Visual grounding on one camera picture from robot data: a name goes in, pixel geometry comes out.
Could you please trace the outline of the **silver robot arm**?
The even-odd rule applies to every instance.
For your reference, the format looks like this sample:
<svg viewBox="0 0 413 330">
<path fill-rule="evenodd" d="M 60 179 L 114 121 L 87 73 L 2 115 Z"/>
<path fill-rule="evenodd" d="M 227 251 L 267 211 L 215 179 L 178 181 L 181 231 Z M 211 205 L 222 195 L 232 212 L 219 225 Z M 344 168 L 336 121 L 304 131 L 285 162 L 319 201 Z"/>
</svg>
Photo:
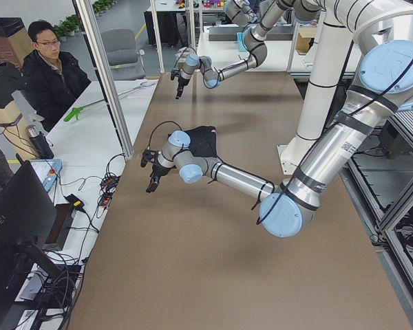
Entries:
<svg viewBox="0 0 413 330">
<path fill-rule="evenodd" d="M 347 98 L 330 125 L 323 110 L 330 105 L 328 83 L 342 64 L 329 63 L 328 48 L 317 48 L 304 107 L 294 138 L 280 152 L 288 179 L 279 186 L 225 164 L 210 142 L 213 130 L 198 127 L 174 131 L 157 151 L 142 154 L 151 164 L 147 190 L 176 169 L 187 184 L 202 177 L 233 187 L 257 198 L 258 223 L 272 235 L 291 237 L 310 223 L 320 197 L 343 165 L 384 118 L 413 109 L 413 42 L 393 40 L 368 50 L 358 65 Z"/>
<path fill-rule="evenodd" d="M 300 25 L 312 22 L 321 8 L 315 1 L 262 1 L 253 11 L 250 1 L 227 1 L 225 14 L 230 26 L 210 27 L 201 34 L 197 50 L 171 71 L 178 81 L 176 99 L 195 72 L 208 89 L 214 89 L 242 72 L 287 72 Z"/>
</svg>

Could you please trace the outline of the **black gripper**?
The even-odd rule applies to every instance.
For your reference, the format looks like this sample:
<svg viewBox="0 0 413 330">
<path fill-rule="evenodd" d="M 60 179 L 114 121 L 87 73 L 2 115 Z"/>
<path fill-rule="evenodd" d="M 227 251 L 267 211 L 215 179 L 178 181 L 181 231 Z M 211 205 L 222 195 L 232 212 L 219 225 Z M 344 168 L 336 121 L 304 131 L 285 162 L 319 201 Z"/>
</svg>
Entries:
<svg viewBox="0 0 413 330">
<path fill-rule="evenodd" d="M 184 78 L 182 76 L 178 77 L 178 88 L 177 88 L 177 92 L 176 92 L 176 96 L 175 99 L 178 100 L 179 98 L 181 98 L 184 87 L 187 86 L 190 82 L 190 78 Z"/>
<path fill-rule="evenodd" d="M 158 163 L 152 165 L 152 172 L 150 174 L 149 185 L 146 188 L 147 193 L 153 193 L 156 191 L 157 187 L 160 184 L 160 178 L 169 174 L 170 170 L 173 169 L 173 166 L 167 168 Z"/>
</svg>

